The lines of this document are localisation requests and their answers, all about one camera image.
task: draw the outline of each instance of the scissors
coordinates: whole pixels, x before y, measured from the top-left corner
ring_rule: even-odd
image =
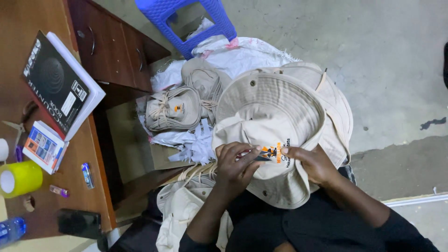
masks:
[[[241,152],[240,154],[237,155],[237,158],[242,158],[244,155],[249,154],[250,151],[251,150],[244,150],[243,152]],[[267,152],[267,151],[261,151],[260,154],[258,154],[258,156],[254,159],[254,161],[271,161],[272,159],[270,159],[269,157],[266,156],[268,154],[271,154],[271,153]]]

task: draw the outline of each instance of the person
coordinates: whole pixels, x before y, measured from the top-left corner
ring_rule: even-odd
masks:
[[[252,151],[236,160],[246,149]],[[216,148],[216,184],[181,238],[180,252],[220,251],[215,244],[225,210],[234,226],[226,251],[438,251],[402,216],[343,177],[319,145],[281,152],[300,160],[320,189],[297,209],[268,205],[246,190],[263,164],[253,161],[260,149],[238,142]]]

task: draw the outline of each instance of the white toilet paper roll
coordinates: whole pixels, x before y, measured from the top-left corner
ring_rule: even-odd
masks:
[[[0,138],[0,162],[5,161],[9,155],[8,143],[5,139]]]

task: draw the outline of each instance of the blue plastic stool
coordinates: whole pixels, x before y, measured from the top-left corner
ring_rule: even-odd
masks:
[[[176,10],[195,2],[202,4],[204,9],[210,14],[215,25],[183,42],[172,31],[169,21],[173,19],[172,15],[176,15]],[[229,41],[237,36],[237,31],[227,17],[220,0],[135,0],[135,3],[149,21],[159,29],[187,60],[193,58],[191,51],[199,43],[211,36],[224,35]]]

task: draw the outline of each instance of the dark stain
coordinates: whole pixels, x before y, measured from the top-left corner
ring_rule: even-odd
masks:
[[[427,122],[425,122],[425,123],[420,125],[422,127],[420,130],[427,130],[431,124],[445,124],[446,122],[447,122],[447,118],[446,117],[444,117],[444,118],[442,118],[440,120],[434,119],[432,121],[427,121]]]

